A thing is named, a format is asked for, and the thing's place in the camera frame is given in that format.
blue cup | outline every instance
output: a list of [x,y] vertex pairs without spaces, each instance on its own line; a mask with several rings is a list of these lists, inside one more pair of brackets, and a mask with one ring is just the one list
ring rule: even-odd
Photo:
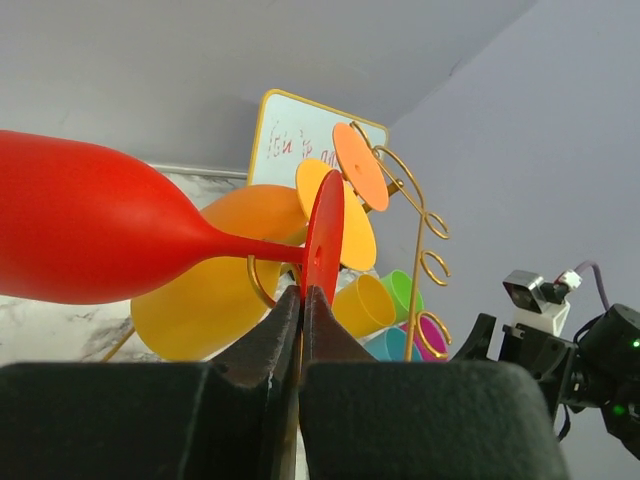
[[[404,361],[404,346],[407,342],[407,333],[398,328],[391,327],[375,336],[363,346],[367,352],[380,362]],[[422,356],[415,343],[412,343],[411,361],[421,362]]]

green cup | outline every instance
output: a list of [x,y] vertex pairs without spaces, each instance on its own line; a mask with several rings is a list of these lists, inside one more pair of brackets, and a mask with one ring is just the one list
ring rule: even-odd
[[[394,270],[382,277],[380,282],[384,285],[384,288],[389,292],[393,300],[393,306],[396,310],[396,321],[393,322],[394,325],[406,322],[409,319],[409,301],[411,300],[411,286],[413,285],[411,277],[402,270]],[[417,293],[416,313],[424,309],[422,294],[419,291]]]

orange disc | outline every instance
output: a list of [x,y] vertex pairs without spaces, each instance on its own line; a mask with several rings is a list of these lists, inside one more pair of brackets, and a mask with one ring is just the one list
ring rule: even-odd
[[322,288],[327,303],[333,303],[340,272],[340,251],[344,229],[344,188],[342,175],[331,170],[322,180],[309,219],[302,264],[301,296],[307,288]]
[[346,123],[333,127],[333,146],[345,177],[372,210],[389,207],[387,183],[376,157],[362,136]]
[[[317,159],[303,161],[296,171],[296,190],[300,206],[307,218],[311,212],[324,177],[332,170]],[[351,186],[342,181],[344,189],[344,236],[340,262],[347,268],[366,272],[376,263],[376,238],[369,217]]]

marble surface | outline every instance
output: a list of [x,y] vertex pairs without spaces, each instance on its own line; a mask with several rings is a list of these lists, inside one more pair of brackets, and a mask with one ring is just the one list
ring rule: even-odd
[[[245,183],[212,177],[167,176],[198,208]],[[338,289],[357,276],[356,272],[343,271]],[[283,277],[276,297],[289,283]],[[0,366],[22,361],[100,361],[130,326],[129,301],[77,306],[0,296]],[[134,334],[111,361],[162,360]],[[296,479],[306,478],[304,445],[299,435]]]

pink cup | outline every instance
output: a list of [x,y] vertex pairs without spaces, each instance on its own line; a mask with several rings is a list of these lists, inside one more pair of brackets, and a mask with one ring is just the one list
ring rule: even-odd
[[[406,332],[409,328],[409,323],[403,323],[402,325],[400,325],[400,328]],[[422,344],[422,339],[420,338],[418,328],[422,329],[422,333],[424,333],[427,341],[438,352],[448,352],[448,348],[447,342],[442,337],[442,333],[440,333],[440,329],[438,328],[438,326],[429,317],[422,316],[420,317],[420,325],[416,325],[416,331],[413,334],[413,343],[415,343],[415,345],[418,347],[420,355],[422,356],[422,360],[425,362],[446,362],[446,358],[436,358],[431,355],[431,353],[429,353],[427,347]]]

